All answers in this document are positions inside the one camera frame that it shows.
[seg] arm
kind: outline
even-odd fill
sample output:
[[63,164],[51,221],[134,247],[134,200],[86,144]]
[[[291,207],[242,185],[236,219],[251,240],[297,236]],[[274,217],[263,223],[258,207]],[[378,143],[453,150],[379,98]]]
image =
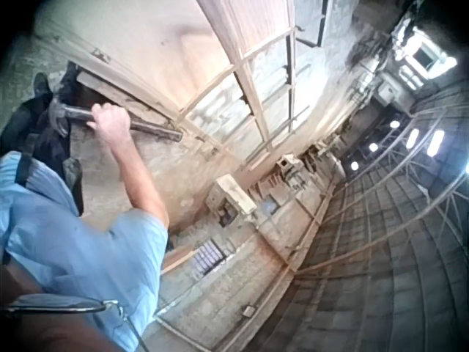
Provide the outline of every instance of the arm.
[[88,122],[88,125],[111,149],[124,179],[130,203],[134,208],[146,211],[160,219],[167,228],[169,217],[166,206],[133,143],[128,113],[123,108],[109,103],[104,104],[103,107],[95,104],[92,107],[92,113],[95,121]]

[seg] metal grate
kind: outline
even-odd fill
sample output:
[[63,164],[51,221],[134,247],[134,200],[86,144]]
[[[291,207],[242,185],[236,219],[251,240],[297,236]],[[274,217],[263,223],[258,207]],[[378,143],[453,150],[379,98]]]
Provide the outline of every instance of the metal grate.
[[193,262],[195,263],[197,271],[202,276],[206,276],[225,259],[226,255],[217,246],[215,241],[209,239],[199,247],[199,250],[193,257]]

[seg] man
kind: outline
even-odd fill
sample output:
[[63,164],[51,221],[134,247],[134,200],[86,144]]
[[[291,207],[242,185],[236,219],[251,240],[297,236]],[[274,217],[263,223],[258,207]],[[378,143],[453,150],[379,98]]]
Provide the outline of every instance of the man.
[[[67,71],[64,85],[73,78]],[[70,137],[62,138],[48,124],[52,93],[42,74],[34,80],[34,95],[13,114],[0,138],[3,264],[20,268],[10,270],[15,280],[24,282],[26,272],[46,293],[119,301],[141,335],[157,306],[169,218],[131,138],[129,115],[109,103],[92,107],[95,121],[89,127],[116,159],[133,207],[101,232],[78,218],[81,179],[71,177],[67,166],[74,164],[68,162]],[[36,322],[44,322],[40,319],[46,318],[37,316]],[[136,349],[138,341],[116,309],[81,319],[84,329],[100,330],[126,351]]]

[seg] hand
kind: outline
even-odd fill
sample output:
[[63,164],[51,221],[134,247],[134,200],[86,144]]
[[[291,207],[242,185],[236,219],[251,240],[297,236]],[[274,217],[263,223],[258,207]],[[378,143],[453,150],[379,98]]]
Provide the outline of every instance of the hand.
[[105,103],[102,107],[100,104],[93,105],[91,111],[95,121],[86,124],[96,131],[98,138],[109,146],[111,152],[132,142],[130,116],[124,108]]

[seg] fluorescent light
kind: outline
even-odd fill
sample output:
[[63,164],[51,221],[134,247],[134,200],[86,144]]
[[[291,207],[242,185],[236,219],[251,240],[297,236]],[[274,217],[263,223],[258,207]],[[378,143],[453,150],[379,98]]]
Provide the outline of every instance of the fluorescent light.
[[371,143],[369,145],[369,149],[372,151],[372,153],[376,152],[378,150],[378,146],[376,143]]
[[414,128],[412,132],[410,132],[409,139],[407,140],[407,143],[405,144],[405,147],[407,149],[410,149],[413,147],[413,145],[416,143],[418,137],[418,129]]
[[436,130],[433,134],[432,141],[430,142],[430,146],[426,150],[426,154],[428,156],[435,156],[438,153],[438,149],[440,149],[440,144],[445,136],[445,131]]

